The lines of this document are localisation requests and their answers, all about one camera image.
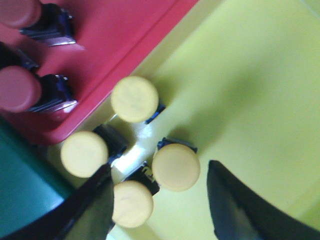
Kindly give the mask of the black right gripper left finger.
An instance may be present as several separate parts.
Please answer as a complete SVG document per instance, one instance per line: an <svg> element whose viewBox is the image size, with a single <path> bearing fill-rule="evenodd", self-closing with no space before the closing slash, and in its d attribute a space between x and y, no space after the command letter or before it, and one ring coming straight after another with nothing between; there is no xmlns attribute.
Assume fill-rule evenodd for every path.
<svg viewBox="0 0 320 240"><path fill-rule="evenodd" d="M55 209L6 236L5 240L105 240L115 226L111 166L102 165Z"/></svg>

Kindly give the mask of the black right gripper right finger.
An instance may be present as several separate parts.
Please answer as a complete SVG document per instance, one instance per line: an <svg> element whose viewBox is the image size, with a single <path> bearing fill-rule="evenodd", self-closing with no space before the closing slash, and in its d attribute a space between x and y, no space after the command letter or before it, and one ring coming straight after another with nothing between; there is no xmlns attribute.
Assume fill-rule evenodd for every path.
<svg viewBox="0 0 320 240"><path fill-rule="evenodd" d="M210 160L207 195L219 240L318 240L320 232L252 191L220 161Z"/></svg>

